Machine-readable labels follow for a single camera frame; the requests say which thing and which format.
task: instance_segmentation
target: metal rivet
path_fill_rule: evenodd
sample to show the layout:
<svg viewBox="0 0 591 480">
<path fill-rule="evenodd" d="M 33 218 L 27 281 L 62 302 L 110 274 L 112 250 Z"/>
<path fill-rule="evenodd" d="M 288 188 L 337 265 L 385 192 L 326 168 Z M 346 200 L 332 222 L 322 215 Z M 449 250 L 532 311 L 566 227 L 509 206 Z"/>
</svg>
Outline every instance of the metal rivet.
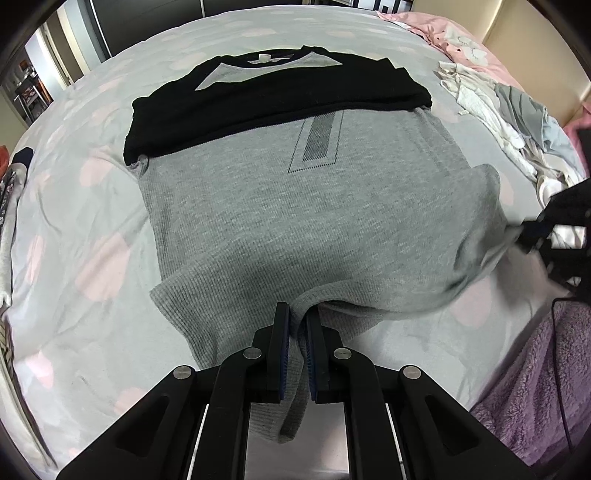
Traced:
<svg viewBox="0 0 591 480">
<path fill-rule="evenodd" d="M 406 378 L 410 378 L 411 380 L 416 380 L 421 376 L 421 369 L 419 367 L 415 367 L 414 365 L 409 365 L 402 370 L 402 373 Z"/>
<path fill-rule="evenodd" d="M 337 348 L 333 354 L 339 360 L 348 360 L 351 358 L 351 350 L 348 348 Z"/>
<path fill-rule="evenodd" d="M 262 352 L 255 346 L 249 347 L 244 350 L 244 358 L 248 358 L 249 360 L 256 360 L 260 358 Z"/>
<path fill-rule="evenodd" d="M 177 367 L 174 369 L 173 375 L 175 378 L 178 378 L 179 380 L 189 378 L 191 376 L 191 367 L 187 367 L 187 365 Z"/>
</svg>

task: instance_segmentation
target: cable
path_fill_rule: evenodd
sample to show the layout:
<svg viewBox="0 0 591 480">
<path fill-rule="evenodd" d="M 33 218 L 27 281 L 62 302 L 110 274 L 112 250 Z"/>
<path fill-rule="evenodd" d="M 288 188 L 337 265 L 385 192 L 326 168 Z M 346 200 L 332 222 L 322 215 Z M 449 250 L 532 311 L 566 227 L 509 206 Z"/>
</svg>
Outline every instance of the cable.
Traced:
<svg viewBox="0 0 591 480">
<path fill-rule="evenodd" d="M 573 448 L 573 442 L 570 439 L 570 432 L 569 432 L 569 427 L 566 423 L 566 415 L 564 413 L 564 403 L 563 403 L 563 399 L 562 399 L 562 390 L 560 388 L 560 376 L 558 375 L 558 360 L 557 360 L 557 354 L 556 354 L 556 318 L 554 317 L 554 305 L 556 304 L 557 301 L 576 301 L 576 299 L 571 298 L 571 297 L 563 297 L 563 298 L 557 298 L 554 299 L 552 301 L 552 308 L 551 308 L 551 312 L 552 312 L 552 326 L 554 329 L 554 335 L 552 336 L 552 363 L 553 363 L 553 368 L 554 368 L 554 381 L 556 382 L 556 391 L 558 394 L 558 405 L 560 406 L 560 416 L 562 417 L 562 426 L 564 427 L 564 435 L 566 436 L 566 443 L 569 444 L 569 452 L 573 453 L 574 448 Z"/>
</svg>

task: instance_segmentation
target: gray knit fabric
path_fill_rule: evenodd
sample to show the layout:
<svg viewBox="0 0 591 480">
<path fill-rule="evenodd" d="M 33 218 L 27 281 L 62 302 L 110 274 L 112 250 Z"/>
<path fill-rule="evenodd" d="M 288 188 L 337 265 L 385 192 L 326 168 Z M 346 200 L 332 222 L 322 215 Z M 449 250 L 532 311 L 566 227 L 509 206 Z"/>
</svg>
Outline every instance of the gray knit fabric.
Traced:
<svg viewBox="0 0 591 480">
<path fill-rule="evenodd" d="M 423 109 L 319 115 L 136 168 L 163 279 L 151 297 L 202 368 L 248 346 L 278 301 L 291 305 L 286 400 L 251 417 L 279 442 L 309 395 L 298 335 L 308 308 L 322 303 L 347 341 L 448 304 L 516 235 L 496 171 L 470 168 Z"/>
<path fill-rule="evenodd" d="M 267 60 L 269 64 L 261 66 L 261 64 L 266 63 L 265 60 Z M 298 60 L 293 60 L 289 63 L 281 63 L 279 65 L 273 65 L 273 60 L 264 57 L 263 60 L 258 60 L 256 62 L 256 69 L 246 69 L 221 63 L 207 76 L 207 78 L 205 78 L 204 81 L 201 82 L 196 90 L 203 90 L 216 82 L 244 82 L 245 80 L 260 75 L 278 72 L 279 70 L 295 69 L 299 67 L 329 67 L 331 65 L 340 65 L 340 62 L 324 55 L 318 55 L 315 52 L 308 53 L 308 55 Z"/>
</svg>

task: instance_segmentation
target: dark rectangular pattern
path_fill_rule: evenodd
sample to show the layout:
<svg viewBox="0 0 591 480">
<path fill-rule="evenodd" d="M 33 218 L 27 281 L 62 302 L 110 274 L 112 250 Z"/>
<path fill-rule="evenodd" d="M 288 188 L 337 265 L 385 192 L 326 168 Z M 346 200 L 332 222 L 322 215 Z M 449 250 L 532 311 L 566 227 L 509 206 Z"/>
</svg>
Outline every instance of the dark rectangular pattern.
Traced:
<svg viewBox="0 0 591 480">
<path fill-rule="evenodd" d="M 330 130 L 334 122 L 334 112 L 314 117 L 304 149 L 304 161 L 318 160 L 328 154 Z"/>
</svg>

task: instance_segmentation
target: dark cloth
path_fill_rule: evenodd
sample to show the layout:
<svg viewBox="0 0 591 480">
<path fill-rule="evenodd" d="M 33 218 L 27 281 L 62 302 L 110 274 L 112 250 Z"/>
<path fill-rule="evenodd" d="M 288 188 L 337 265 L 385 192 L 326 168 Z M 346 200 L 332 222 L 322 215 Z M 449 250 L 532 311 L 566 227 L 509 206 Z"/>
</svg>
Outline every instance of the dark cloth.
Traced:
<svg viewBox="0 0 591 480">
<path fill-rule="evenodd" d="M 12 189 L 14 188 L 14 180 L 16 174 L 11 170 L 9 171 L 2 181 L 0 182 L 0 192 L 2 200 L 0 200 L 0 230 L 4 226 L 4 217 L 6 217 L 6 209 L 8 208 L 8 202 L 12 196 Z"/>
<path fill-rule="evenodd" d="M 12 158 L 12 163 L 22 163 L 25 165 L 27 170 L 31 165 L 31 159 L 33 158 L 33 149 L 31 147 L 25 147 L 22 150 L 18 151 L 14 154 Z"/>
<path fill-rule="evenodd" d="M 220 64 L 258 68 L 260 54 L 298 60 L 315 52 L 340 65 L 292 68 L 244 82 L 219 82 L 196 90 Z M 343 109 L 375 111 L 430 107 L 428 90 L 388 59 L 372 60 L 320 47 L 268 50 L 240 57 L 223 56 L 195 67 L 188 75 L 133 102 L 134 118 L 125 139 L 125 164 L 139 155 L 158 157 L 251 128 L 277 125 Z"/>
</svg>

